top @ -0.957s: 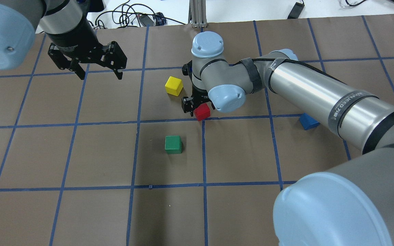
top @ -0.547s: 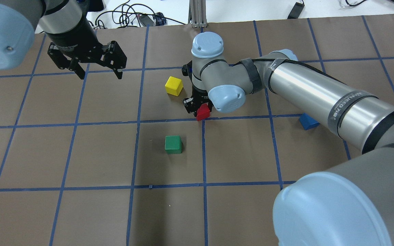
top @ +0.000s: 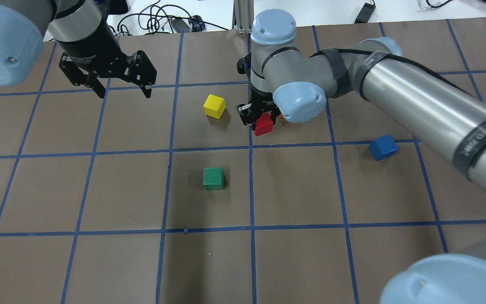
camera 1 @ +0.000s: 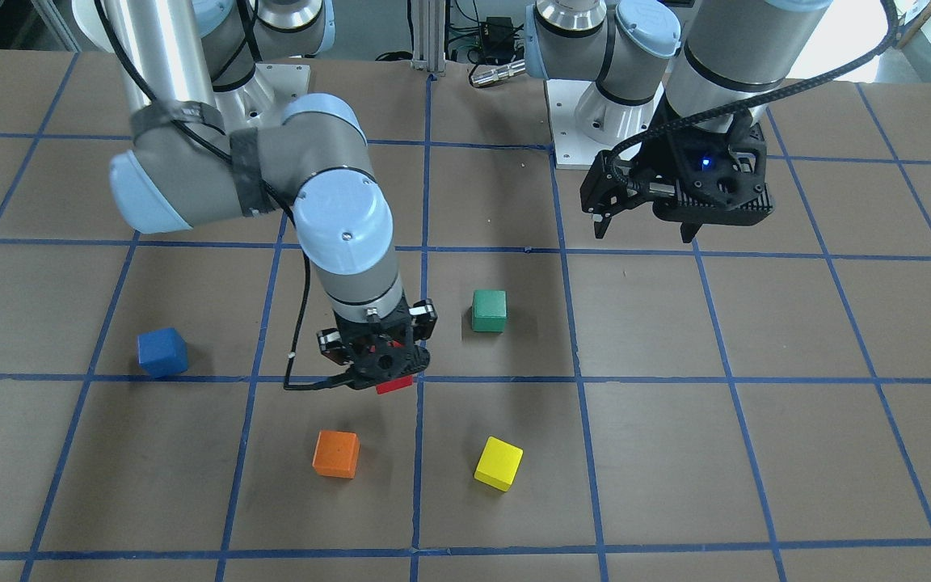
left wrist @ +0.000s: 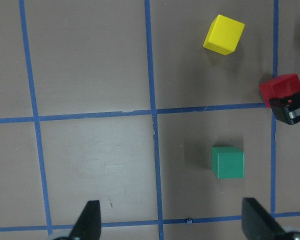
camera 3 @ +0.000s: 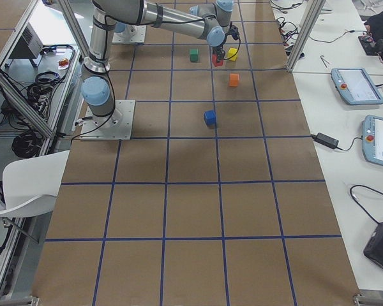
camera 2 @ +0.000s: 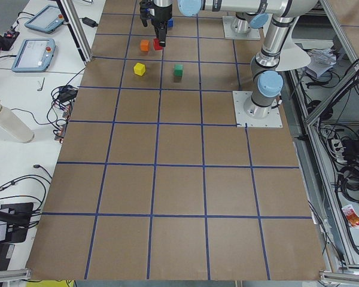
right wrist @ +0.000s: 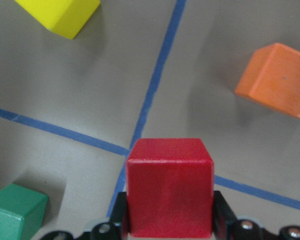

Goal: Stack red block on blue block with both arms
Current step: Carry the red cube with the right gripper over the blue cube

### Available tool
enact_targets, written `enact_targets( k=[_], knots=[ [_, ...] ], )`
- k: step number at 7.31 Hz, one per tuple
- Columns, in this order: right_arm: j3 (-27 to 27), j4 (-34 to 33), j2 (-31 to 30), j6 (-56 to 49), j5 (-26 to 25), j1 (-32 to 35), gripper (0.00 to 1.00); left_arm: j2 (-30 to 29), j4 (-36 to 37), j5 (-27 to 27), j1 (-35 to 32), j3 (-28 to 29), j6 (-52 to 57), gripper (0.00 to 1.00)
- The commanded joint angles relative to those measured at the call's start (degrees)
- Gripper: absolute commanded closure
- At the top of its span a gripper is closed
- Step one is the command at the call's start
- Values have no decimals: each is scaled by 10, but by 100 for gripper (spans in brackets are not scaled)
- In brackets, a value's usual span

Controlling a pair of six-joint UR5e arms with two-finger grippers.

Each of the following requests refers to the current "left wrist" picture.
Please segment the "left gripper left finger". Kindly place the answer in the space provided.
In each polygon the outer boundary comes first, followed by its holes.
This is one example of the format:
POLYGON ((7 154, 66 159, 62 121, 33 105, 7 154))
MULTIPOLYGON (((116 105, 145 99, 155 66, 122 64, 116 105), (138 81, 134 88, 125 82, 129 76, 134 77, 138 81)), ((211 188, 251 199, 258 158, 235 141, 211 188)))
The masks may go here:
POLYGON ((86 203, 74 227, 70 240, 99 240, 101 237, 101 207, 99 200, 90 200, 86 203))

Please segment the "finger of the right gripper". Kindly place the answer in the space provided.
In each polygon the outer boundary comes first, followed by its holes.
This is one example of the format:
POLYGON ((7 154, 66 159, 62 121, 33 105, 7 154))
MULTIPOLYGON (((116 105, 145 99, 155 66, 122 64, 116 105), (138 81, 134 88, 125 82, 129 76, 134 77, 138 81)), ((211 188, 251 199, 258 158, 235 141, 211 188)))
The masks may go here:
POLYGON ((276 120, 288 125, 300 122, 300 92, 287 97, 272 98, 269 104, 276 120))

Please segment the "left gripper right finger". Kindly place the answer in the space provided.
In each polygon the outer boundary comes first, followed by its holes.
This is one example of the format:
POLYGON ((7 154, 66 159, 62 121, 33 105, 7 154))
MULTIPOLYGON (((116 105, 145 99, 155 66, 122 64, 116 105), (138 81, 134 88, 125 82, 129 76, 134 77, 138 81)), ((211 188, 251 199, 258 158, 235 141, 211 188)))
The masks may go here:
POLYGON ((247 240, 284 240, 286 232, 253 197, 244 197, 241 228, 247 240))

